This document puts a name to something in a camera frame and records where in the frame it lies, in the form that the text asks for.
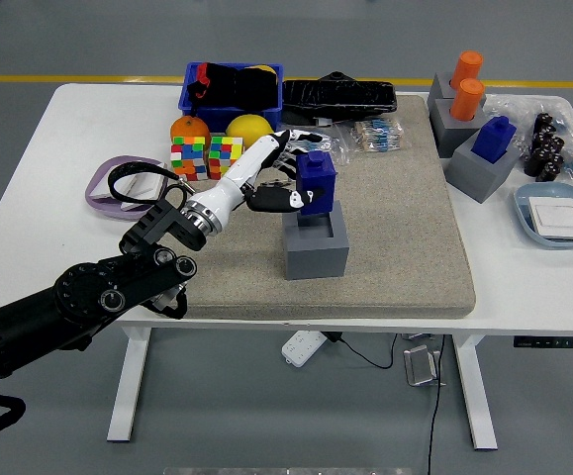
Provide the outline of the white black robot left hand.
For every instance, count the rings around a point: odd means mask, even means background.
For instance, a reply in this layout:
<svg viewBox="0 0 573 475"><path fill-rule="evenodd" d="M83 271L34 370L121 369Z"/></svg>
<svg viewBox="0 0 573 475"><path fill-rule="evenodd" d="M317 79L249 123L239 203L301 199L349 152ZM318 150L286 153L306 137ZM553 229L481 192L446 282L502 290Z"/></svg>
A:
<svg viewBox="0 0 573 475"><path fill-rule="evenodd" d="M320 188L310 191L279 186L256 187L255 179L290 148L291 141L319 143L322 136L300 130L285 130L258 139L230 167L214 187L189 198L182 213L205 236L220 233L231 212L244 202L253 211L289 213L300 210L323 195Z"/></svg>

